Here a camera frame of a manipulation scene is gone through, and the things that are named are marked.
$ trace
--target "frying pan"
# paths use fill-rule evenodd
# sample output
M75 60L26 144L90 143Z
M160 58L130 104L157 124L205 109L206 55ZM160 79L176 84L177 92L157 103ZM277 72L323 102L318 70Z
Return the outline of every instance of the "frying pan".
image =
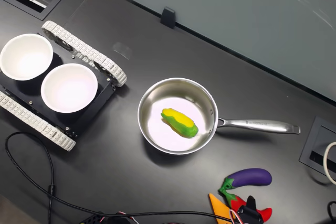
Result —
M162 110L166 108L173 108L191 118L198 127L197 135L185 138L172 130L161 117ZM197 82L184 78L166 79L150 87L140 101L138 123L143 136L151 145L175 155L189 154L203 148L220 127L300 134L299 126L278 121L219 118L211 94Z

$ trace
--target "white paper bowl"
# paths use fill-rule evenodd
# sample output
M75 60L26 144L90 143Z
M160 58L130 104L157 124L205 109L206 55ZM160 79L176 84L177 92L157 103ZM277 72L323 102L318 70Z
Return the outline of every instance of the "white paper bowl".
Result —
M0 69L8 77L26 81L45 72L53 60L50 42L38 34L11 39L0 53Z
M43 80L41 96L54 111L72 113L85 108L96 96L95 74L80 64L64 64L54 68Z

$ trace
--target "white tread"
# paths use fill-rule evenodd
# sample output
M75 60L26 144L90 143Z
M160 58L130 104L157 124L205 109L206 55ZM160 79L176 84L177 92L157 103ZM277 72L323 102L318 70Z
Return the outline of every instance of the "white tread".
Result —
M116 80L116 86L121 87L127 81L127 76L122 69L110 58L106 57L99 51L90 47L88 44L77 38L75 35L66 31L63 27L57 25L55 22L46 21L42 26L43 32L49 39L56 41L61 40L73 48L71 53L88 63L90 66L95 67L93 62L98 63L109 72Z

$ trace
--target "floor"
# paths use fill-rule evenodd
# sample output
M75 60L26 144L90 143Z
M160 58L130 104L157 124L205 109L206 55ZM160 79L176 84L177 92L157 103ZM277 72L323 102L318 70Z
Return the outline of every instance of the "floor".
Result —
M38 224L29 215L19 210L8 199L0 195L0 224Z

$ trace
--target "black countertop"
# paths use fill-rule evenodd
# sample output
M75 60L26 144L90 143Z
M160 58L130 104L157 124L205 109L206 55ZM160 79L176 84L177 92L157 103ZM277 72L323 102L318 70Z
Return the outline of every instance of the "black countertop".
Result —
M207 194L217 194L225 176L252 167L267 169L267 187L243 187L235 194L253 195L257 207L273 208L268 223L322 223L336 187L316 184L299 162L315 116L336 124L336 108L179 29L126 0L64 0L45 19L116 61L128 80L108 101L69 153L44 139L55 166L57 196L104 212L195 210L212 212ZM41 32L43 22L0 1L0 48L12 37ZM128 58L113 51L120 42ZM56 53L64 52L53 44ZM183 77L203 85L215 99L219 116L271 119L301 126L300 135L219 129L200 151L166 156L146 142L138 127L137 109L154 83ZM0 109L0 137L30 130ZM10 148L23 169L47 188L50 174L43 150L20 136ZM311 171L316 178L325 176ZM0 145L0 194L41 223L48 199L23 178ZM89 215L54 203L53 223L78 223ZM208 223L200 216L138 217L140 223Z

